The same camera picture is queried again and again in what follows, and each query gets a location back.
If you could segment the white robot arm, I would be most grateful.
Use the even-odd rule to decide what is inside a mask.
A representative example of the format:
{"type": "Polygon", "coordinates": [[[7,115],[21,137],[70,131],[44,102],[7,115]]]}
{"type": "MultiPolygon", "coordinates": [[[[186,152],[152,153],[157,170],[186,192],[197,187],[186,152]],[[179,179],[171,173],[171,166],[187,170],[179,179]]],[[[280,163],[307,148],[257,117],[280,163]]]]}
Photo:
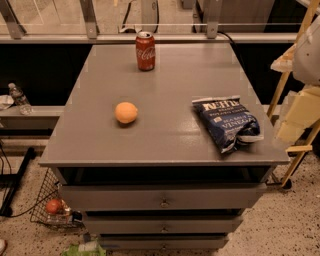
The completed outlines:
{"type": "Polygon", "coordinates": [[[320,17],[298,42],[271,64],[275,71],[291,71],[304,84],[298,93],[289,92],[276,122],[277,139],[293,144],[320,118],[320,17]]]}

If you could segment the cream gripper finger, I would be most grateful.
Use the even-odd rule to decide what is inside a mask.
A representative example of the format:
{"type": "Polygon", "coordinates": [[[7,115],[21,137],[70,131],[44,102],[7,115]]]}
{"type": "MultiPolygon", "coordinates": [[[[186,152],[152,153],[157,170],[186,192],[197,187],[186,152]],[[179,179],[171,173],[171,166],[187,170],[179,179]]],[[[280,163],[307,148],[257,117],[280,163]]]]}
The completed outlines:
{"type": "Polygon", "coordinates": [[[289,47],[280,57],[271,64],[271,69],[277,72],[291,72],[293,70],[296,43],[289,47]]]}
{"type": "Polygon", "coordinates": [[[275,124],[275,137],[293,144],[320,118],[320,87],[304,87],[290,91],[280,108],[275,124]]]}

